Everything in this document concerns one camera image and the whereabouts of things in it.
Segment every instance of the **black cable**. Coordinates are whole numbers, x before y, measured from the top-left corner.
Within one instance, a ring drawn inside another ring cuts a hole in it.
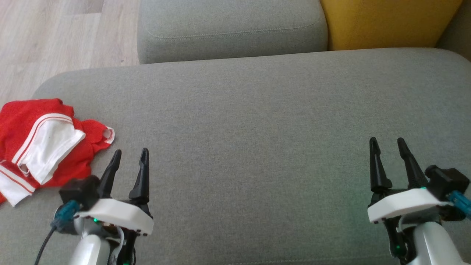
[[[49,239],[52,236],[52,233],[54,233],[55,230],[56,230],[56,226],[53,226],[51,228],[51,231],[49,231],[49,234],[46,236],[46,239],[44,240],[44,242],[42,243],[41,248],[39,249],[39,253],[38,253],[38,256],[36,257],[36,261],[34,262],[34,265],[39,264],[39,260],[41,259],[42,252],[44,251],[44,248],[46,247],[46,244],[48,243]]]
[[[136,265],[136,249],[133,248],[132,250],[132,255],[134,256],[134,262],[132,263],[132,265]]]

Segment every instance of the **sofa seat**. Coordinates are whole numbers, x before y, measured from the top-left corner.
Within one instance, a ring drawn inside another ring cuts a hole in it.
[[[471,63],[438,49],[332,51],[82,70],[46,81],[80,119],[113,127],[92,165],[122,149],[125,199],[150,151],[154,233],[137,264],[395,265],[369,223],[370,137],[394,187],[403,137],[423,170],[471,177]],[[3,264],[32,264],[60,198],[39,190],[0,212]],[[471,223],[445,223],[471,262]],[[42,263],[66,264],[79,237],[53,235]]]

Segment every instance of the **robotic arm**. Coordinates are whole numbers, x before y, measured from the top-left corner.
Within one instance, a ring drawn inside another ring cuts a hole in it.
[[[425,175],[404,139],[398,139],[409,185],[392,189],[380,159],[376,138],[370,139],[370,178],[373,196],[368,217],[383,223],[390,240],[390,254],[401,265],[465,265],[442,221],[471,218],[471,202],[463,195],[469,179],[458,170],[429,166]]]
[[[54,230],[81,236],[70,265],[134,265],[137,237],[152,233],[154,220],[147,205],[149,151],[142,150],[139,173],[127,200],[111,198],[120,160],[121,150],[116,150],[101,179],[94,175],[72,179],[59,190],[64,204],[55,214],[47,239]]]

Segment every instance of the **red fabric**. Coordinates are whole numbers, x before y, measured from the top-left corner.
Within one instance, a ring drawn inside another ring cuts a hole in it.
[[[60,99],[12,101],[0,111],[0,160],[12,161],[16,152],[28,137],[33,124],[48,113],[73,117],[71,106]]]
[[[110,143],[106,142],[108,138],[103,135],[108,127],[95,120],[82,122],[74,118],[73,108],[64,105],[60,99],[13,101],[5,104],[0,111],[1,165],[35,188],[40,188],[40,185],[30,175],[22,173],[12,161],[34,123],[39,117],[50,113],[59,113],[72,118],[75,129],[83,131],[85,138],[59,163],[52,179],[41,187],[62,186],[72,178],[81,179],[89,176],[90,163],[95,154],[110,146]],[[6,199],[0,194],[0,203],[4,201]]]

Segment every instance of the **gray sofa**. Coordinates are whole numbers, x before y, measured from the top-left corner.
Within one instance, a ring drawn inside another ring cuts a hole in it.
[[[327,50],[318,0],[141,0],[141,64]]]
[[[101,175],[123,150],[115,198],[149,149],[155,226],[136,243],[138,265],[392,265],[366,212],[368,140],[395,187],[407,185],[398,137],[422,169],[471,176],[470,84],[471,62],[455,53],[391,48],[82,70],[34,98],[116,130],[92,165]],[[3,264],[32,264],[59,204],[43,189],[2,206]],[[470,222],[445,227],[471,262]],[[66,264],[78,241],[53,235],[42,264]]]

